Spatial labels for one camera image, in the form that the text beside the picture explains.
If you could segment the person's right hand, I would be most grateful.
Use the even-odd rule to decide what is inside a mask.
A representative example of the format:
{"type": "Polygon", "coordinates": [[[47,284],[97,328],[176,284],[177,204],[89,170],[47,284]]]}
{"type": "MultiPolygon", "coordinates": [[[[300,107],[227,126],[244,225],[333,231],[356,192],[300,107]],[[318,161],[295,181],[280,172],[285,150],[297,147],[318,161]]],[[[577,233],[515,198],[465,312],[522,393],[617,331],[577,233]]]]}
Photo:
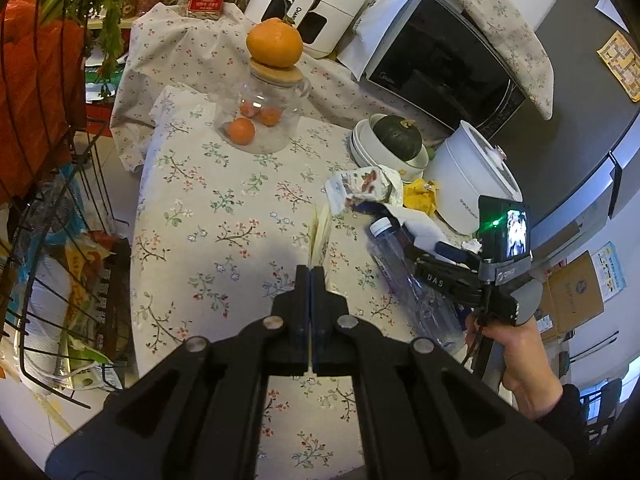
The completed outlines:
{"type": "Polygon", "coordinates": [[[506,369],[502,382],[515,396],[518,410],[530,420],[549,414],[561,399],[563,386],[548,361],[536,320],[530,318],[520,326],[491,321],[482,327],[470,314],[465,324],[468,344],[482,329],[483,336],[503,345],[506,369]]]}

